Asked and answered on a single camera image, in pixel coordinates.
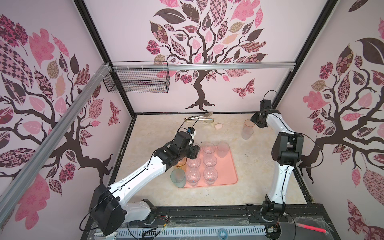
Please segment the yellow amber glass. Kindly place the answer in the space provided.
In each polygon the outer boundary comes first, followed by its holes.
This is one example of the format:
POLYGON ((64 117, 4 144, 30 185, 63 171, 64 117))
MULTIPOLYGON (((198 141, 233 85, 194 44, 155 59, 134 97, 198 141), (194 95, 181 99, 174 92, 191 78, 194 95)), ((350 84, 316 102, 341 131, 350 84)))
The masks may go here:
POLYGON ((176 168, 183 168, 186 164, 187 164, 187 158, 183 158, 182 160, 180 160, 180 161, 175 165, 175 167, 176 167, 176 168))

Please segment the green tall cup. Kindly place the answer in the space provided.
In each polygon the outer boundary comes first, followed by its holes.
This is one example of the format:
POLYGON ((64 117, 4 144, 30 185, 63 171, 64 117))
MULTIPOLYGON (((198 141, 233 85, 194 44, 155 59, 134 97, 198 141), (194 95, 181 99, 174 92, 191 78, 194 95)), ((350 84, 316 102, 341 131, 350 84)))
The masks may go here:
POLYGON ((182 169, 175 169, 170 175, 171 181, 177 188, 183 188, 186 185, 186 174, 182 169))

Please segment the clear faceted glass front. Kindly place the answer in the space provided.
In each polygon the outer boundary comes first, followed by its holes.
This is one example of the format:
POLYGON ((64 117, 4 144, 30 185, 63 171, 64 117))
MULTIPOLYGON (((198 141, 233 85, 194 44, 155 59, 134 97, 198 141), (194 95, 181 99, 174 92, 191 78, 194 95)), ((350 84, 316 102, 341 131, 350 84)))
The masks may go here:
POLYGON ((201 159, 200 158, 188 159, 187 165, 192 170, 198 170, 201 165, 201 159))

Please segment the pink transparent cup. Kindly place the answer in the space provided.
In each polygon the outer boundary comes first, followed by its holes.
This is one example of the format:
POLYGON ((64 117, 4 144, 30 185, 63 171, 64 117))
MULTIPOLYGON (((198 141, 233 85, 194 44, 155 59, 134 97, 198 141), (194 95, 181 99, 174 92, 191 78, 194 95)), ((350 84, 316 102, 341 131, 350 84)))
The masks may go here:
POLYGON ((251 121, 251 120, 245 120, 245 122, 244 122, 244 127, 245 128, 253 128, 255 126, 255 124, 251 121))

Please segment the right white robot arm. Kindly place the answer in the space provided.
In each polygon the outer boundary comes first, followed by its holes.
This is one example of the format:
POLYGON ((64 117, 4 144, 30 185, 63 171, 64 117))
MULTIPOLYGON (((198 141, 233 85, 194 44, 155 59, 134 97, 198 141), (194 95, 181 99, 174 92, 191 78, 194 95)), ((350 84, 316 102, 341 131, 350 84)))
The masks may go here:
POLYGON ((286 195, 290 176, 300 160, 304 135, 294 132, 284 121, 281 113, 272 108, 271 100, 260 101, 260 110, 251 117, 259 128, 271 127, 277 138, 271 150, 275 171, 270 191, 263 201, 262 216, 280 217, 286 210, 286 195))

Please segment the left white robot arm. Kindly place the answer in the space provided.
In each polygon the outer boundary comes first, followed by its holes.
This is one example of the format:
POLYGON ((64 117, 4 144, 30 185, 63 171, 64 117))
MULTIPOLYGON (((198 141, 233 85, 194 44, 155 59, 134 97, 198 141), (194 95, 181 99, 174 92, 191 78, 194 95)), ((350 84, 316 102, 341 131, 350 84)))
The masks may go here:
POLYGON ((103 184, 96 187, 89 214, 105 236, 115 232, 124 223, 145 221, 150 217, 154 207, 149 201, 131 203, 130 199, 184 158, 197 158, 200 147, 194 144, 195 136, 196 130, 192 127, 177 132, 172 141, 155 150, 151 158, 136 171, 108 187, 103 184))

